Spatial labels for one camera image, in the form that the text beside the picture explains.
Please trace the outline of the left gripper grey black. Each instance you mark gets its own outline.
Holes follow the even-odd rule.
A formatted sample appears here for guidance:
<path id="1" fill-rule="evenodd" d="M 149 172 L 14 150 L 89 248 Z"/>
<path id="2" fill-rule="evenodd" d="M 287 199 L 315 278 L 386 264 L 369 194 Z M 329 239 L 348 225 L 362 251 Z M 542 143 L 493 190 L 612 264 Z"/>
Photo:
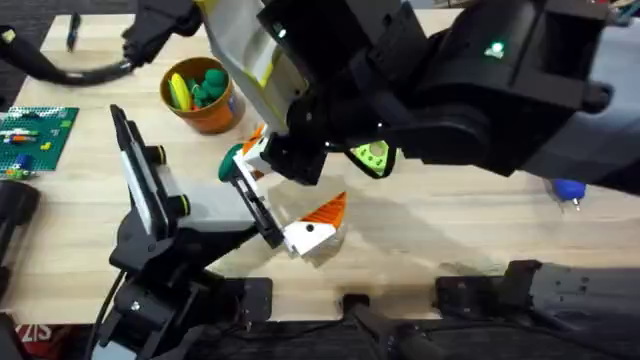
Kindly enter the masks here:
<path id="1" fill-rule="evenodd" d="M 268 140 L 233 152 L 254 179 L 273 172 L 262 155 Z M 282 227 L 248 179 L 234 169 L 228 182 L 182 182 L 168 169 L 141 179 L 126 175 L 131 208 L 117 230 L 110 264 L 129 275 L 166 280 L 174 271 L 199 272 L 259 235 L 276 248 L 305 256 L 333 240 L 347 207 L 341 192 L 316 210 Z"/>

